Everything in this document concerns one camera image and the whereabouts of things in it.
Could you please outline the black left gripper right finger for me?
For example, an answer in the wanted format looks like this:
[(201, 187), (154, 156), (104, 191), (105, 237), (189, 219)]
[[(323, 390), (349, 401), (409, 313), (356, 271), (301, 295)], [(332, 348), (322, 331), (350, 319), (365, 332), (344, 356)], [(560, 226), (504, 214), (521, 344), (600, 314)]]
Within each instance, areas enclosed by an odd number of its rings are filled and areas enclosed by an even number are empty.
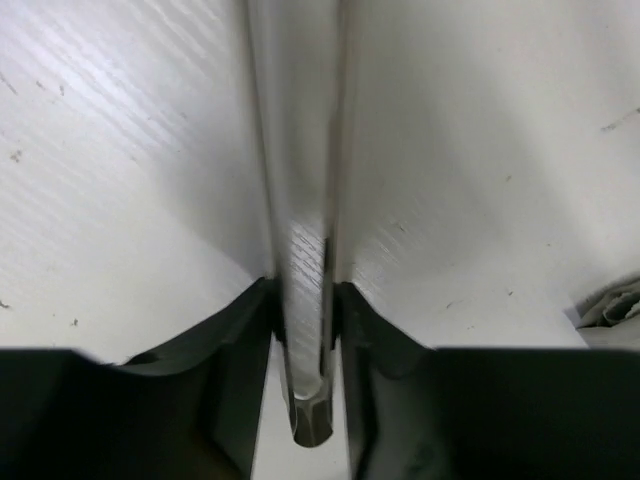
[(639, 357), (437, 348), (336, 289), (355, 479), (635, 479)]

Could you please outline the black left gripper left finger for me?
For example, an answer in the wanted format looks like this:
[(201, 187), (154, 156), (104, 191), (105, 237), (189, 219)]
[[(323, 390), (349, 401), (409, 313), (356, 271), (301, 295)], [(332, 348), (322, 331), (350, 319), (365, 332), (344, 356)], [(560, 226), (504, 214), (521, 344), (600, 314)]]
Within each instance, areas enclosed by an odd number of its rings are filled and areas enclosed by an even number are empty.
[(5, 479), (247, 479), (276, 285), (122, 365), (72, 349), (1, 352)]

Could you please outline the metal bread tongs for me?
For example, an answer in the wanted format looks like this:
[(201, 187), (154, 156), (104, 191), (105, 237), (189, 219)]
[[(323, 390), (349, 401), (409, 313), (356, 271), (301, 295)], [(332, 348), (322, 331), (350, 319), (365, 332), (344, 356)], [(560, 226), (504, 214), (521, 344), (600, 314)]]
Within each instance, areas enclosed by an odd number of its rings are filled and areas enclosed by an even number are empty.
[(334, 431), (349, 10), (347, 1), (247, 3), (273, 336), (290, 431), (305, 448)]

